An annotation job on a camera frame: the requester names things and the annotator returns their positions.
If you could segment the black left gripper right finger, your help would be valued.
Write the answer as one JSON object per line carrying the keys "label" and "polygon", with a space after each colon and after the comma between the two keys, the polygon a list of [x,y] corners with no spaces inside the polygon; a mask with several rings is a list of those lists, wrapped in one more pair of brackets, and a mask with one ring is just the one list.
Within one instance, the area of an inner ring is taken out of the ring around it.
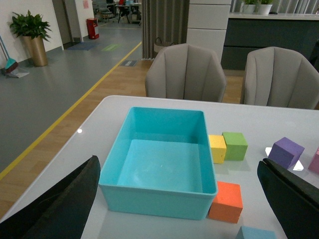
{"label": "black left gripper right finger", "polygon": [[257,176],[266,199],[289,239],[319,237],[319,189],[264,158]]}

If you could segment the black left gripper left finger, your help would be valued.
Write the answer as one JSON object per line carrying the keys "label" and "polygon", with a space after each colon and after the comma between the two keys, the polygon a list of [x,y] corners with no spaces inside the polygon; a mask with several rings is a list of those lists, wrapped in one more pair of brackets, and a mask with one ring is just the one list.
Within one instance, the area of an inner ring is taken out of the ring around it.
{"label": "black left gripper left finger", "polygon": [[2,239],[79,239],[95,200],[100,162],[93,155],[0,224]]}

